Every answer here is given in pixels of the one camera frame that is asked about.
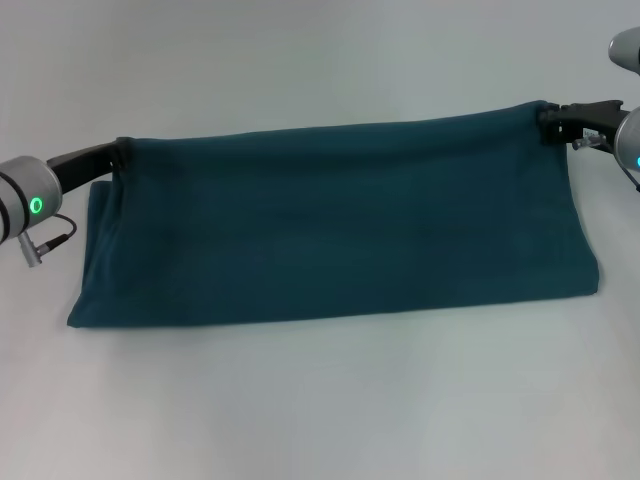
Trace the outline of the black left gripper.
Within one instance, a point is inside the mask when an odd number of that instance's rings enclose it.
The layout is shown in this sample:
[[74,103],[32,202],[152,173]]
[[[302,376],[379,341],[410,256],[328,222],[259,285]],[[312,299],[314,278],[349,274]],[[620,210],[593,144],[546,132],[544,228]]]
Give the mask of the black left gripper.
[[62,194],[67,194],[99,177],[121,174],[130,163],[133,139],[118,137],[101,145],[63,154],[47,161],[57,177]]

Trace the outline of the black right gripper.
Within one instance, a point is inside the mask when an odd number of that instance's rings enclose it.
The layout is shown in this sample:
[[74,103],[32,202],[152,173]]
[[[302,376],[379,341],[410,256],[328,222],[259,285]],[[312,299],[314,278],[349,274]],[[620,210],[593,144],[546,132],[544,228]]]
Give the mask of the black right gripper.
[[614,138],[625,119],[621,100],[559,105],[545,103],[536,110],[536,123],[542,145],[563,145],[564,133],[578,137],[590,130]]

